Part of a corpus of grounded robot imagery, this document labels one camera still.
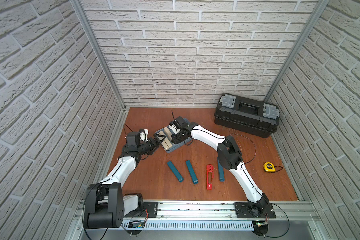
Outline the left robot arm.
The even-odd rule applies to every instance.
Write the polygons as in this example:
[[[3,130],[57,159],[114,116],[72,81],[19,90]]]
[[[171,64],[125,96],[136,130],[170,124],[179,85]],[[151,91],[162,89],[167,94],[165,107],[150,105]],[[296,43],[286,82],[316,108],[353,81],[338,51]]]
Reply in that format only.
[[[152,155],[165,139],[157,134],[148,138],[142,129],[127,134],[117,165],[102,181],[87,189],[82,216],[84,229],[119,228],[128,214],[148,217],[142,195],[124,196],[122,188],[142,156]]]

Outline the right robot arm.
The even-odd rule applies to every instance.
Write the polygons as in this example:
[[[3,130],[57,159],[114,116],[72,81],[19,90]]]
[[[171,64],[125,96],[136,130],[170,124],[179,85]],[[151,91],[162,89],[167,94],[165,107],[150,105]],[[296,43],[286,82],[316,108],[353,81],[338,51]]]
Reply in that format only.
[[[229,170],[243,188],[251,215],[259,218],[265,214],[270,201],[247,171],[242,152],[232,136],[220,136],[206,130],[195,122],[188,123],[182,117],[171,121],[169,126],[174,131],[171,139],[172,143],[179,144],[187,138],[192,138],[216,150],[220,165]]]

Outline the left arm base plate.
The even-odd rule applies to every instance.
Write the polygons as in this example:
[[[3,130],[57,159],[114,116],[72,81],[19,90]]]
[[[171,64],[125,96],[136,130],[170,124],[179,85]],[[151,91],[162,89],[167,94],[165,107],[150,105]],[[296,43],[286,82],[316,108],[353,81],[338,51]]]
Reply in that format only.
[[[142,218],[156,218],[158,213],[158,202],[146,202],[144,201]]]

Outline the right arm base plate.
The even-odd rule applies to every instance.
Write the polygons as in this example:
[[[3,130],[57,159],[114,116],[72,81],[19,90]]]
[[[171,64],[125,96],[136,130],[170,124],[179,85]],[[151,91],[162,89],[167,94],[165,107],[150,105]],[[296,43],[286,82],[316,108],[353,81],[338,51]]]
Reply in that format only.
[[[236,216],[238,219],[275,219],[276,213],[274,210],[273,204],[269,203],[264,207],[263,212],[261,214],[255,214],[252,210],[250,210],[250,203],[248,202],[235,202],[234,203]]]

